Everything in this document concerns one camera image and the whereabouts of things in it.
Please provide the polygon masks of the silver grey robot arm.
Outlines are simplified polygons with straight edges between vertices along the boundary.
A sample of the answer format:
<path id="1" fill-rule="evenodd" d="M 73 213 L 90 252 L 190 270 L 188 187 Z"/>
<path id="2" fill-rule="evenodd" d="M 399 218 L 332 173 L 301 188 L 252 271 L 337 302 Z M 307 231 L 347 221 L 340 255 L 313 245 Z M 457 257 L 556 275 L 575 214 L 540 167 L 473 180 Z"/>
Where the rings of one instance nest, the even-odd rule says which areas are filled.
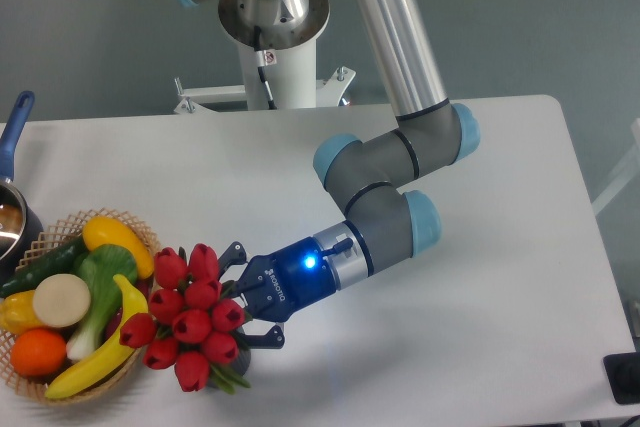
<path id="1" fill-rule="evenodd" d="M 192 7 L 202 0 L 179 0 Z M 252 110 L 316 107 L 341 96 L 338 80 L 316 78 L 315 43 L 329 18 L 328 0 L 217 0 L 236 43 Z M 395 113 L 394 130 L 369 141 L 334 136 L 313 166 L 343 220 L 244 265 L 229 289 L 264 335 L 240 334 L 244 348 L 279 348 L 290 316 L 436 243 L 440 218 L 428 197 L 406 185 L 473 153 L 479 125 L 444 89 L 415 0 L 357 0 Z"/>

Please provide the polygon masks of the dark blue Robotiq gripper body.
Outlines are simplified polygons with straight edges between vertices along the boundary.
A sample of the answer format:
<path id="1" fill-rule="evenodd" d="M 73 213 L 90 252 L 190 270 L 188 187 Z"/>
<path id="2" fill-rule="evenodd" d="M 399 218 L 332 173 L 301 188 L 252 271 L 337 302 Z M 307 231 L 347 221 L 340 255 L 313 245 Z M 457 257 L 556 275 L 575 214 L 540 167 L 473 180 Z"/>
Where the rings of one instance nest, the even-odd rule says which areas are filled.
<path id="1" fill-rule="evenodd" d="M 271 322 L 286 322 L 336 290 L 334 276 L 313 237 L 254 256 L 238 279 L 238 294 L 244 297 L 249 314 Z"/>

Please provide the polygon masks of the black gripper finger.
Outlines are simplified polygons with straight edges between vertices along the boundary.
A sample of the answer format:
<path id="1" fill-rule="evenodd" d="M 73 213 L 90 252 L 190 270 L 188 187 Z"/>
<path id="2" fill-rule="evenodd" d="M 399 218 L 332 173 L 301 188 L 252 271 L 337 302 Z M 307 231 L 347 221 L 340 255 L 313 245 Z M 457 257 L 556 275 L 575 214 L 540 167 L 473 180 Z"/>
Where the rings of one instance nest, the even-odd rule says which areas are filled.
<path id="1" fill-rule="evenodd" d="M 250 349 L 281 349 L 285 344 L 284 330 L 278 324 L 264 334 L 244 334 L 243 337 Z"/>
<path id="2" fill-rule="evenodd" d="M 238 278 L 246 269 L 249 256 L 244 245 L 235 241 L 231 243 L 218 259 L 218 280 L 223 281 L 227 277 Z"/>

